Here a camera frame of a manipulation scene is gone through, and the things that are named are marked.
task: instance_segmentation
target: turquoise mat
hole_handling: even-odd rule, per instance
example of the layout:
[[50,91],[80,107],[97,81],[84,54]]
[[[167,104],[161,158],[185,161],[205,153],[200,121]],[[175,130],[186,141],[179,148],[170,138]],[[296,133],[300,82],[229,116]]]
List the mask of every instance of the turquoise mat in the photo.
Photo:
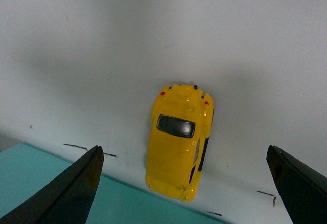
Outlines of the turquoise mat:
[[[0,217],[31,197],[71,163],[26,144],[0,153]],[[87,223],[220,222],[101,176]]]

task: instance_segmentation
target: white surface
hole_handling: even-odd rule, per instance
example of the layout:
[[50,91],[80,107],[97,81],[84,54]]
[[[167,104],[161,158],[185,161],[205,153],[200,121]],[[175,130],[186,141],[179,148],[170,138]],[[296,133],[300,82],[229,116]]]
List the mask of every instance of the white surface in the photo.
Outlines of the white surface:
[[291,223],[266,152],[327,175],[326,0],[1,0],[0,133],[147,190],[150,110],[162,87],[213,97],[189,208],[230,223]]

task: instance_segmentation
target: black mark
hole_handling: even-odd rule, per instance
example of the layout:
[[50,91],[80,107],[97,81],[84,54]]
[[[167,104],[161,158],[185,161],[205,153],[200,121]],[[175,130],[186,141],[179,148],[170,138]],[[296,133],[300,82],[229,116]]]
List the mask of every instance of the black mark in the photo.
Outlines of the black mark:
[[274,200],[273,200],[273,202],[272,202],[272,206],[273,206],[273,207],[275,207],[276,198],[277,198],[277,197],[275,196],[275,197],[274,197]]
[[116,155],[113,155],[113,154],[108,154],[108,153],[103,153],[104,155],[108,155],[108,156],[114,156],[115,158],[117,158],[117,156]]
[[73,147],[81,148],[81,149],[84,149],[84,150],[88,151],[87,148],[85,148],[85,147],[76,146],[76,145],[71,145],[71,144],[65,144],[65,143],[64,143],[64,145],[65,145],[65,146],[73,146]]
[[262,192],[262,191],[257,191],[257,192],[274,197],[274,200],[272,201],[272,206],[275,207],[275,203],[276,203],[276,199],[277,199],[277,197],[275,195],[273,195],[271,193],[267,193],[267,192]]
[[269,195],[269,196],[272,196],[272,197],[275,197],[275,195],[273,194],[270,194],[270,193],[267,193],[267,192],[262,192],[262,191],[257,191],[258,193],[262,193],[262,194],[266,194],[266,195]]
[[218,213],[215,213],[215,212],[211,212],[211,211],[207,211],[207,212],[210,213],[210,214],[222,216],[221,214],[218,214]]
[[[87,148],[85,148],[85,147],[81,147],[81,146],[77,146],[77,145],[71,145],[71,144],[65,144],[65,143],[63,143],[65,146],[72,146],[72,147],[77,147],[77,148],[81,148],[81,149],[84,149],[84,150],[86,150],[86,151],[88,151],[87,150]],[[108,156],[114,156],[115,158],[117,158],[117,156],[116,155],[113,155],[113,154],[108,154],[108,153],[103,153],[104,155],[108,155]]]

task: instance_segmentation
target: car window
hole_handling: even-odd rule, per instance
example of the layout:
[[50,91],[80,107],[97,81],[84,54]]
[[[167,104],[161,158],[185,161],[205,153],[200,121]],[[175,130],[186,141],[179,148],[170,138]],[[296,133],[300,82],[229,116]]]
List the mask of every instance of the car window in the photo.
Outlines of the car window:
[[174,136],[192,138],[195,130],[195,123],[161,114],[158,119],[157,128],[162,132]]
[[194,160],[193,160],[193,163],[194,163],[195,160],[198,158],[199,148],[200,148],[200,139],[198,140],[198,143],[196,144],[196,149],[195,149],[195,154],[194,154]]

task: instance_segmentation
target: yellow toy car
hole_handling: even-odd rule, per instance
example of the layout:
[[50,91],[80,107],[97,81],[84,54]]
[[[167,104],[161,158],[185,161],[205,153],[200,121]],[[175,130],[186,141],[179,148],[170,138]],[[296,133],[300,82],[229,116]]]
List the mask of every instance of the yellow toy car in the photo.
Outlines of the yellow toy car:
[[209,94],[188,85],[164,87],[151,112],[146,183],[152,191],[195,198],[208,145],[214,103]]

